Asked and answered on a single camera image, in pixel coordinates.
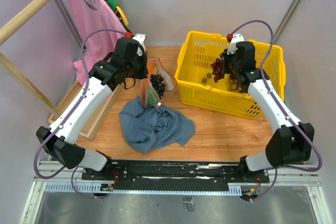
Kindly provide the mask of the clear zip bag orange seal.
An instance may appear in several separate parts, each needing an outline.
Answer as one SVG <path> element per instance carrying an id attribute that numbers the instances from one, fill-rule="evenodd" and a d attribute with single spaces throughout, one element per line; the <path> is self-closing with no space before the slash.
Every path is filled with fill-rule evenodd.
<path id="1" fill-rule="evenodd" d="M 166 92 L 164 93 L 164 96 L 159 97 L 160 102 L 162 103 L 164 99 L 168 98 L 169 96 L 171 96 L 176 91 L 177 82 L 176 82 L 174 76 L 163 67 L 159 58 L 148 60 L 148 63 L 150 61 L 153 61 L 154 64 L 155 64 L 154 70 L 152 71 L 152 74 L 162 75 L 163 78 L 164 78 L 164 83 L 166 84 Z"/>

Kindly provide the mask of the dark purple grape bunch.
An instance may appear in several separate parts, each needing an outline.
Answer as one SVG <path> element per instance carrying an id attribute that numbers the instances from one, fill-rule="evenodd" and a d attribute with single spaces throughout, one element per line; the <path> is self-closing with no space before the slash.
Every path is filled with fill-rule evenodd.
<path id="1" fill-rule="evenodd" d="M 164 93 L 166 92 L 166 84 L 164 83 L 163 76 L 160 74 L 151 74 L 150 81 L 156 93 L 160 97 L 164 96 Z"/>

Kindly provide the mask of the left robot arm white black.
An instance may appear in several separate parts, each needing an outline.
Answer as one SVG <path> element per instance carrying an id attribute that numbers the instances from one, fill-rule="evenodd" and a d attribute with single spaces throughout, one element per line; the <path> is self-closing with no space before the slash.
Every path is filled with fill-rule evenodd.
<path id="1" fill-rule="evenodd" d="M 96 108 L 114 93 L 127 78 L 144 79 L 148 75 L 145 35 L 118 39 L 113 52 L 94 64 L 89 79 L 70 106 L 49 127 L 41 126 L 36 136 L 40 142 L 48 140 L 44 151 L 68 169 L 77 166 L 93 169 L 100 179 L 112 175 L 108 158 L 98 151 L 88 150 L 76 144 L 79 133 Z"/>

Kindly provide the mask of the toy watermelon slice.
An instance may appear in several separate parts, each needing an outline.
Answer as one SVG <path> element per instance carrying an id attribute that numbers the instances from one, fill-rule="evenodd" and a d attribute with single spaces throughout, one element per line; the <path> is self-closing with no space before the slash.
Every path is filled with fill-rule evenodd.
<path id="1" fill-rule="evenodd" d="M 152 86 L 147 86 L 145 92 L 145 106 L 149 107 L 156 107 L 158 108 L 157 104 L 160 102 L 160 98 L 156 93 L 155 89 Z"/>

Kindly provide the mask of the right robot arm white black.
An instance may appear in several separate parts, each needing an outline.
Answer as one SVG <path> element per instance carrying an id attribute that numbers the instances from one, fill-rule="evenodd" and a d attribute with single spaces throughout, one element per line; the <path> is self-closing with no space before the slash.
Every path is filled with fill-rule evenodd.
<path id="1" fill-rule="evenodd" d="M 311 155 L 314 128 L 291 113 L 266 72 L 256 67 L 254 44 L 232 41 L 223 51 L 222 60 L 224 73 L 234 75 L 243 90 L 257 102 L 272 129 L 272 137 L 264 151 L 240 159 L 242 166 L 238 168 L 238 177 L 250 182 L 260 170 L 307 161 Z"/>

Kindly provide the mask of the dark red grape bunch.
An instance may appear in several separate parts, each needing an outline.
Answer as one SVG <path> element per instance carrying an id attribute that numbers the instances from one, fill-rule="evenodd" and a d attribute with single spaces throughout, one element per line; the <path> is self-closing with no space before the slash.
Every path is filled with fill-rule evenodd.
<path id="1" fill-rule="evenodd" d="M 215 83 L 225 78 L 223 62 L 224 55 L 220 54 L 219 57 L 211 64 L 212 75 Z"/>

